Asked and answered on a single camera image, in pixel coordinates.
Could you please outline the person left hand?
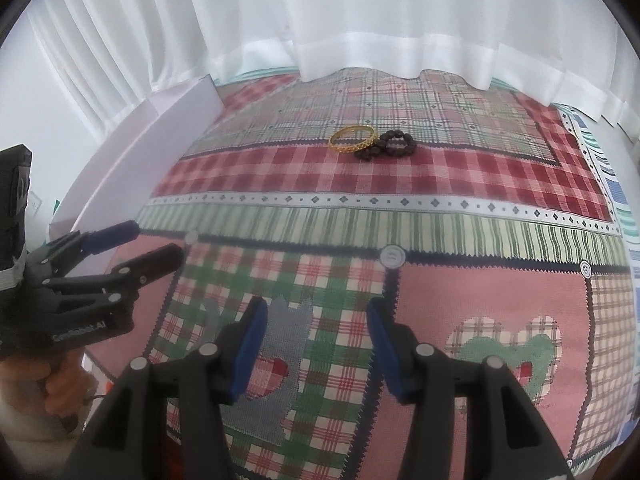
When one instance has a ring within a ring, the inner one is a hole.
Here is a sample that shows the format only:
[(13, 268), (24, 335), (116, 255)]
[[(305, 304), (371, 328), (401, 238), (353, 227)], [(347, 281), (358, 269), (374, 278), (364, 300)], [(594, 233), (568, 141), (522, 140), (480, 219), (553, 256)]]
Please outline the person left hand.
[(1, 361), (1, 399), (21, 414), (78, 416), (96, 380), (81, 365), (82, 350), (56, 358), (14, 354)]

